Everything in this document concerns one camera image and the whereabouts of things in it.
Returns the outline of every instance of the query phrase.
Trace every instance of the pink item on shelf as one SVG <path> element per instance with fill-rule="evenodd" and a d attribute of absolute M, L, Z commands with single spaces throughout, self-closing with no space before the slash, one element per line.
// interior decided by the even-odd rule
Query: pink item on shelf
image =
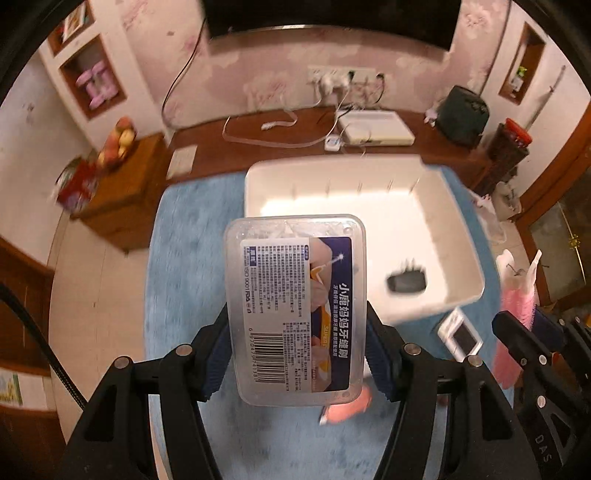
<path fill-rule="evenodd" d="M 78 88 L 85 87 L 86 93 L 90 97 L 89 107 L 91 110 L 94 110 L 95 108 L 105 103 L 105 97 L 96 87 L 93 81 L 92 72 L 90 70 L 86 70 L 85 72 L 82 72 L 80 74 L 80 76 L 76 80 L 76 86 Z"/>
<path fill-rule="evenodd" d="M 113 76 L 107 68 L 104 60 L 101 60 L 94 67 L 92 67 L 92 73 L 98 80 L 100 92 L 107 100 L 111 100 L 119 93 L 117 84 L 115 83 L 115 80 L 113 79 Z"/>

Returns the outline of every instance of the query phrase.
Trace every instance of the white router box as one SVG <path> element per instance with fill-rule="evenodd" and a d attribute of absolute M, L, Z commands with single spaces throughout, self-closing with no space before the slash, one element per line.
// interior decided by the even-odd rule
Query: white router box
<path fill-rule="evenodd" d="M 339 126 L 351 145 L 409 146 L 414 134 L 396 112 L 385 110 L 339 110 Z"/>

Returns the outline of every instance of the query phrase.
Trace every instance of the barcode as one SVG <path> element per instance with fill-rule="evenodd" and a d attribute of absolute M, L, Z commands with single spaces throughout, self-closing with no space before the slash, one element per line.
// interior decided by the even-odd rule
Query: barcode
<path fill-rule="evenodd" d="M 251 333 L 255 349 L 256 382 L 285 383 L 282 333 Z"/>

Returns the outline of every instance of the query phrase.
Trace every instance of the wooden tv stand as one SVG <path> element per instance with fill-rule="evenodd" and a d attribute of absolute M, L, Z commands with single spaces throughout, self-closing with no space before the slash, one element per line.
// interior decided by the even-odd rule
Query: wooden tv stand
<path fill-rule="evenodd" d="M 320 138 L 334 123 L 334 109 L 330 107 L 308 108 L 296 112 L 295 126 L 275 127 L 261 131 L 261 125 L 277 120 L 289 120 L 281 110 L 260 112 L 232 118 L 228 123 L 228 134 L 234 137 L 252 138 L 281 143 L 304 143 Z M 474 188 L 486 175 L 491 160 L 483 149 L 469 150 L 447 140 L 436 128 L 423 122 L 422 113 L 405 110 L 397 111 L 402 120 L 414 133 L 416 139 L 410 147 L 368 147 L 367 153 L 418 154 L 426 164 L 440 164 L 450 167 L 469 188 Z M 307 148 L 270 148 L 256 145 L 230 143 L 222 138 L 226 119 L 215 120 L 178 131 L 171 143 L 176 150 L 189 145 L 198 145 L 190 174 L 176 177 L 172 183 L 248 170 L 262 160 L 305 157 L 310 155 L 341 155 L 324 150 L 324 142 Z M 346 147 L 347 153 L 357 154 L 359 147 Z"/>

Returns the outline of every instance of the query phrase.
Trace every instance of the clear plastic box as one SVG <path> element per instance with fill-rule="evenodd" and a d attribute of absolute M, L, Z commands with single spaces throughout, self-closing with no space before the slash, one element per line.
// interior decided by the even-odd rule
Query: clear plastic box
<path fill-rule="evenodd" d="M 225 233 L 238 391 L 259 406 L 347 403 L 363 381 L 365 228 L 352 215 L 243 218 Z"/>

